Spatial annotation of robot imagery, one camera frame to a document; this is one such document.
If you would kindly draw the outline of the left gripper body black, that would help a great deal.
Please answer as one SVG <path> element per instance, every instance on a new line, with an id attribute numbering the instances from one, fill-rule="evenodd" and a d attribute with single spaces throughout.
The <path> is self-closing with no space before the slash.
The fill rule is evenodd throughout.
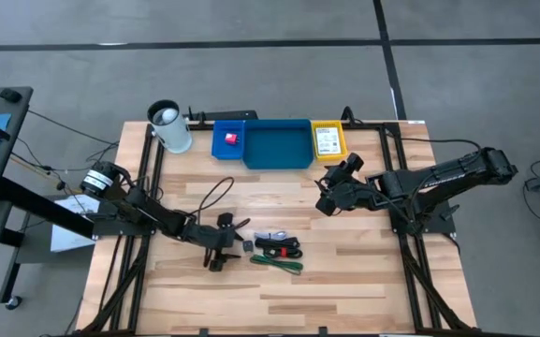
<path id="1" fill-rule="evenodd" d="M 233 246 L 235 230 L 232 227 L 216 228 L 194 226 L 189 232 L 189 242 L 205 249 L 203 266 L 212 272 L 223 270 L 228 259 L 220 258 L 224 248 Z"/>

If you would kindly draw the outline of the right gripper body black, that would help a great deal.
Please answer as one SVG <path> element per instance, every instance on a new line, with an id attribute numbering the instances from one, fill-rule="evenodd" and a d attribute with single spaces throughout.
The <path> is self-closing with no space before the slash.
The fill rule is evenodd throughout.
<path id="1" fill-rule="evenodd" d="M 328 169 L 328 181 L 340 184 L 328 198 L 334 200 L 343 211 L 353 211 L 358 206 L 366 208 L 371 188 L 355 179 L 353 174 L 347 174 L 342 169 L 342 162 Z"/>

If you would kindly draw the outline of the yellow bin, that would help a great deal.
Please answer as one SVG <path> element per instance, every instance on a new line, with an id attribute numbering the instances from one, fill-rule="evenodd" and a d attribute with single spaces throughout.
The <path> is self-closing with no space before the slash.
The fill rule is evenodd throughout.
<path id="1" fill-rule="evenodd" d="M 313 142 L 314 142 L 314 154 L 317 161 L 336 161 L 336 160 L 342 160 L 348 155 L 348 150 L 346 147 L 345 137 L 343 133 L 343 125 L 338 120 L 317 120 L 317 121 L 311 121 L 311 127 L 312 127 L 312 135 L 313 135 Z M 317 147 L 316 147 L 316 139 L 315 139 L 315 130 L 318 127 L 337 127 L 339 129 L 340 133 L 340 142 L 342 145 L 342 152 L 340 154 L 332 154 L 332 155 L 319 155 L 317 153 Z"/>

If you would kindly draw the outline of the large teal bin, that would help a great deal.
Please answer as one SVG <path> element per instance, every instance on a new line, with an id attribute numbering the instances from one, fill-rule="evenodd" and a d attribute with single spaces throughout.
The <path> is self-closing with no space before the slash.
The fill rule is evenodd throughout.
<path id="1" fill-rule="evenodd" d="M 242 161 L 248 169 L 307 169 L 314 161 L 311 122 L 246 121 Z"/>

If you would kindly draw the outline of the small blue bin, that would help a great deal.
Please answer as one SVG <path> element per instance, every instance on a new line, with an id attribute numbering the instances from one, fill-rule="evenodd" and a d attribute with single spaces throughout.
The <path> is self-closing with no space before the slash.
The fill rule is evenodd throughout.
<path id="1" fill-rule="evenodd" d="M 236 145 L 225 143 L 226 133 L 237 134 Z M 244 153 L 245 128 L 243 120 L 216 121 L 212 133 L 212 155 L 219 160 L 240 160 Z"/>

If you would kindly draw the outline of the white cylinder on stand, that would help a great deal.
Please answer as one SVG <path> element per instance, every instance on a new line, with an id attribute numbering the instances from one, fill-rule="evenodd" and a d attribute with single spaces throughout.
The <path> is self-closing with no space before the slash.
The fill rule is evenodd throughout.
<path id="1" fill-rule="evenodd" d="M 167 151 L 182 154 L 189 150 L 192 135 L 175 101 L 159 100 L 152 103 L 147 110 L 147 118 L 155 136 Z"/>

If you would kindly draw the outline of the black power strip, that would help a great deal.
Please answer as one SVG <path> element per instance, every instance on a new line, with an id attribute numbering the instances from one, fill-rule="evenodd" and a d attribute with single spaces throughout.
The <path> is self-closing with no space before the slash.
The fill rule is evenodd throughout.
<path id="1" fill-rule="evenodd" d="M 222 120 L 257 120 L 255 110 L 227 110 L 227 111 L 200 111 L 184 114 L 184 117 L 191 122 L 200 124 Z"/>

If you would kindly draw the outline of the white paper sheet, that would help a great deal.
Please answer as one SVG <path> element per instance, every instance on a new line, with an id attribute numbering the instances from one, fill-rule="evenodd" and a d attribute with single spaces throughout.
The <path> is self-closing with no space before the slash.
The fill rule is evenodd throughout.
<path id="1" fill-rule="evenodd" d="M 57 199 L 55 203 L 69 211 L 84 216 L 87 213 L 98 212 L 100 201 L 86 195 L 77 195 Z M 87 239 L 58 225 L 53 225 L 51 228 L 51 251 L 53 253 L 61 253 L 94 244 L 95 240 Z"/>

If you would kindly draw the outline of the dark grey side desk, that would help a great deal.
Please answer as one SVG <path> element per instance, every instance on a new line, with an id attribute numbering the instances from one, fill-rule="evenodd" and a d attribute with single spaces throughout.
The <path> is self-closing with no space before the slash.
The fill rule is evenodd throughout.
<path id="1" fill-rule="evenodd" d="M 14 207 L 39 216 L 48 222 L 60 224 L 77 234 L 91 236 L 93 233 L 91 222 L 4 176 L 4 170 L 18 139 L 33 93 L 30 87 L 16 87 L 14 91 L 20 95 L 20 100 L 15 103 L 0 96 L 0 114 L 10 116 L 4 128 L 9 138 L 0 141 L 0 244 L 15 248 L 22 246 L 24 234 L 6 228 L 9 213 Z"/>

